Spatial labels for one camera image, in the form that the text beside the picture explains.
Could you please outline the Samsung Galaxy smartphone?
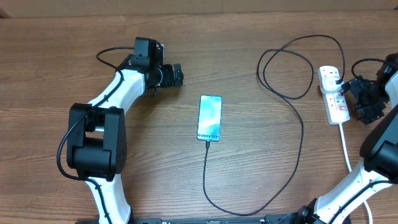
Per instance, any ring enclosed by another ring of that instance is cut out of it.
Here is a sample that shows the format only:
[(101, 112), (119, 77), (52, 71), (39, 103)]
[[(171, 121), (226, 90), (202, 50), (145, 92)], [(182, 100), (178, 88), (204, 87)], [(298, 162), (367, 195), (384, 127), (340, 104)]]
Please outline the Samsung Galaxy smartphone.
[(219, 141), (221, 138), (221, 96), (202, 95), (200, 97), (197, 139), (200, 141)]

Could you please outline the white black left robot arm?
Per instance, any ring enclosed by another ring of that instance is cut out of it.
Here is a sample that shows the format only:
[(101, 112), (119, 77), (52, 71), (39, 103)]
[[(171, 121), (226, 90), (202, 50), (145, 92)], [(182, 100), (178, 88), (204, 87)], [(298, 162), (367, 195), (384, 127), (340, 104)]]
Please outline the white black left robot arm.
[(93, 194), (97, 223), (131, 223), (121, 172), (127, 159), (125, 115), (147, 90), (182, 86), (180, 64), (133, 65), (124, 63), (113, 81), (89, 103), (75, 103), (69, 110), (68, 131), (59, 149), (67, 150), (73, 179), (83, 181)]

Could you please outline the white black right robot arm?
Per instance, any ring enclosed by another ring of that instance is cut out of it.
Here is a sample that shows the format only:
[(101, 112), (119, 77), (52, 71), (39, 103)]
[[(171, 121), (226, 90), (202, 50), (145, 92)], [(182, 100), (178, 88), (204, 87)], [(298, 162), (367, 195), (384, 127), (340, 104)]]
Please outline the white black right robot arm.
[(324, 102), (342, 115), (344, 94), (350, 92), (353, 109), (363, 124), (379, 120), (360, 147), (360, 159), (349, 174), (327, 194), (313, 199), (280, 223), (350, 223), (350, 213), (382, 189), (397, 183), (397, 54), (382, 60), (375, 81), (355, 76), (342, 84), (331, 67), (318, 71)]

